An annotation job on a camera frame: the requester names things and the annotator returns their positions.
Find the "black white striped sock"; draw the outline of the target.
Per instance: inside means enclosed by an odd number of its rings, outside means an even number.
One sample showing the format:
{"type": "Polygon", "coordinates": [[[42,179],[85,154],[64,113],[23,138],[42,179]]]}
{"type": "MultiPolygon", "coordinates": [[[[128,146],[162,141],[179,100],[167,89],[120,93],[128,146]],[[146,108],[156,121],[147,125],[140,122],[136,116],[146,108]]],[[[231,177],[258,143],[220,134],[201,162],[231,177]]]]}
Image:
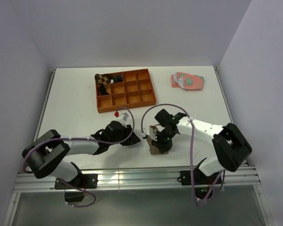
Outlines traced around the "black white striped sock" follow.
{"type": "Polygon", "coordinates": [[[110,83],[119,83],[119,82],[123,82],[123,76],[122,75],[115,75],[111,77],[110,83]]]}

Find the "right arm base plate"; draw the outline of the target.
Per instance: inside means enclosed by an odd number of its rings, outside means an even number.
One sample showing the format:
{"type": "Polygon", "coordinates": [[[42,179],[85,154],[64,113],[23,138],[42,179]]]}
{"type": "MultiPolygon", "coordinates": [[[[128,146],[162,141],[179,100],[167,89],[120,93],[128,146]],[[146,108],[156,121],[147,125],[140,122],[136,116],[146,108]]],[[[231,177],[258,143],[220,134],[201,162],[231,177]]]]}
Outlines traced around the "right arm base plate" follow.
{"type": "MultiPolygon", "coordinates": [[[[214,173],[211,176],[206,176],[199,169],[194,169],[193,170],[194,185],[212,185],[218,175],[219,175],[219,172],[214,173]]],[[[217,185],[223,184],[224,179],[225,179],[225,171],[223,170],[221,171],[220,177],[216,181],[216,184],[217,185]]],[[[183,186],[190,186],[191,185],[191,172],[189,170],[180,171],[180,176],[177,178],[177,181],[181,183],[181,185],[183,186]]]]}

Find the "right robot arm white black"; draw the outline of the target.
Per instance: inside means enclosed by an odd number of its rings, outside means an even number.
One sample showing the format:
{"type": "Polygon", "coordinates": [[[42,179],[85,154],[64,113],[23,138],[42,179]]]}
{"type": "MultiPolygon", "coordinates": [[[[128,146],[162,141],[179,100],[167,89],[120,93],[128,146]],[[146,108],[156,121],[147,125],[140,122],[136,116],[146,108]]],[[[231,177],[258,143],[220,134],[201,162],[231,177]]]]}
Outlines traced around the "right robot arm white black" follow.
{"type": "Polygon", "coordinates": [[[177,134],[190,135],[213,146],[214,150],[196,166],[195,179],[201,184],[222,170],[235,172],[252,153],[252,147],[233,123],[215,125],[192,119],[185,113],[172,115],[165,109],[156,114],[155,120],[163,130],[150,129],[153,138],[151,145],[160,153],[171,150],[172,138],[177,134]]]}

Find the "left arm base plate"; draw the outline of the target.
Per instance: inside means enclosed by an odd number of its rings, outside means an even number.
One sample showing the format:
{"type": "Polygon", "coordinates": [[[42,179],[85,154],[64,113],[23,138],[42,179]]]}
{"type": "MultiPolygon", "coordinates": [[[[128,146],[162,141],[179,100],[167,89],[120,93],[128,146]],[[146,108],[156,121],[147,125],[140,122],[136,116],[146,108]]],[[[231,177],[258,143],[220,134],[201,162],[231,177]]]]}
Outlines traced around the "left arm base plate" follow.
{"type": "Polygon", "coordinates": [[[97,174],[79,174],[70,182],[63,182],[62,179],[56,178],[54,189],[65,190],[65,189],[95,189],[97,187],[98,175],[97,174]]]}

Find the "brown sock striped cuff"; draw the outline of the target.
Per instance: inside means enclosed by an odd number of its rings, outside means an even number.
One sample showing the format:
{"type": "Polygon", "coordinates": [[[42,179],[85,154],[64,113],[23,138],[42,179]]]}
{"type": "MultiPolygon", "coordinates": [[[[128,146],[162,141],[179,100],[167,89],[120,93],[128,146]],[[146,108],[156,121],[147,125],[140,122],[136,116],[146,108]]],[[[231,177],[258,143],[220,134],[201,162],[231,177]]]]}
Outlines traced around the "brown sock striped cuff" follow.
{"type": "Polygon", "coordinates": [[[146,140],[147,140],[147,143],[149,145],[149,149],[150,149],[150,154],[151,155],[166,155],[166,154],[169,153],[169,151],[166,151],[166,152],[162,153],[156,146],[154,146],[152,144],[153,140],[150,137],[147,137],[146,140]]]}

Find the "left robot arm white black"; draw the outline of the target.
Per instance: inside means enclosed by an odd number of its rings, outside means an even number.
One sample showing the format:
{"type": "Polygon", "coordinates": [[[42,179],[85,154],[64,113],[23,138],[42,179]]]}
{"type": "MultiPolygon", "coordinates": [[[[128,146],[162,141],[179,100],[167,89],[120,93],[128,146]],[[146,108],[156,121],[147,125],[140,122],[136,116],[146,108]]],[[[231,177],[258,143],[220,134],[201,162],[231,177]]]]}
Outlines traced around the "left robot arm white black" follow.
{"type": "Polygon", "coordinates": [[[132,126],[122,120],[111,121],[104,129],[86,138],[62,137],[55,129],[50,129],[30,144],[22,157],[36,178],[53,176],[64,180],[71,188],[77,188],[83,181],[82,172],[75,163],[64,161],[66,156],[100,155],[112,145],[131,146],[140,141],[132,126]]]}

